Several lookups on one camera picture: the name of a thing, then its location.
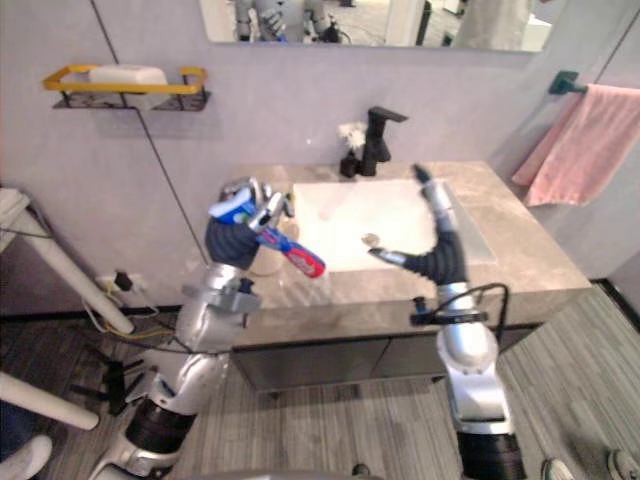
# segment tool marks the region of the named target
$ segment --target white sink basin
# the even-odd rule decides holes
[[[447,190],[467,262],[494,263],[475,223]],[[381,247],[407,253],[424,253],[436,243],[433,217],[415,180],[297,183],[293,193],[299,242],[320,256],[330,272],[397,268],[367,253],[365,235],[377,236]]]

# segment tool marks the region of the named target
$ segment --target shoe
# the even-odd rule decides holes
[[[640,480],[640,466],[622,450],[611,450],[607,464],[613,480]]]
[[[0,463],[0,478],[28,480],[42,470],[51,456],[52,443],[46,435],[37,435],[16,453]]]
[[[574,480],[569,468],[562,460],[552,458],[542,465],[542,480]]]

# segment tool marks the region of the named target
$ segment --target yellow soap rack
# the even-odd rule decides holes
[[[91,83],[88,81],[62,82],[70,74],[87,74],[99,65],[67,65],[42,81],[47,90],[62,94],[62,100],[53,108],[111,108],[131,109],[125,93],[164,93],[170,98],[153,108],[162,111],[200,112],[204,109],[210,93],[204,88],[207,71],[200,67],[182,67],[180,75],[184,85],[143,85],[128,83]],[[113,101],[113,94],[119,94],[119,101]]]

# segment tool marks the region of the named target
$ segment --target wooden floor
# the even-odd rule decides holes
[[[86,478],[122,420],[66,392],[70,382],[96,386],[100,371],[82,353],[86,337],[69,325],[3,326],[3,370],[102,409],[92,432],[42,423],[56,448],[41,478]],[[134,351],[99,341],[121,358]],[[598,287],[505,353],[499,371],[529,478],[539,478],[549,456],[584,480],[609,478],[609,448],[640,459],[640,335]],[[460,478],[444,384],[425,379],[301,389],[274,400],[231,369],[185,446],[170,478],[247,468],[347,473],[358,462],[388,480]]]

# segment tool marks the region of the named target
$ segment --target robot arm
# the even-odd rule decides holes
[[[324,0],[306,0],[305,10],[311,15],[314,30],[322,37],[329,28],[329,21],[324,12]]]
[[[233,195],[233,188],[223,194]],[[242,274],[258,250],[257,236],[282,211],[284,197],[266,188],[254,195],[262,205],[256,203],[259,208],[246,223],[211,219],[206,244],[213,263],[202,285],[185,287],[190,299],[180,310],[174,338],[141,355],[145,375],[127,398],[140,403],[90,480],[159,479],[178,461],[196,416],[226,376],[229,351],[246,315],[260,307],[252,282]]]
[[[437,347],[447,369],[449,401],[464,475],[469,479],[526,478],[504,387],[496,373],[498,344],[467,294],[467,272],[451,201],[441,184],[415,166],[422,193],[436,219],[438,243],[429,253],[409,255],[374,248],[370,253],[436,283],[444,324]]]
[[[253,0],[236,0],[236,29],[238,40],[248,42],[251,39],[251,17],[249,10],[255,8]]]

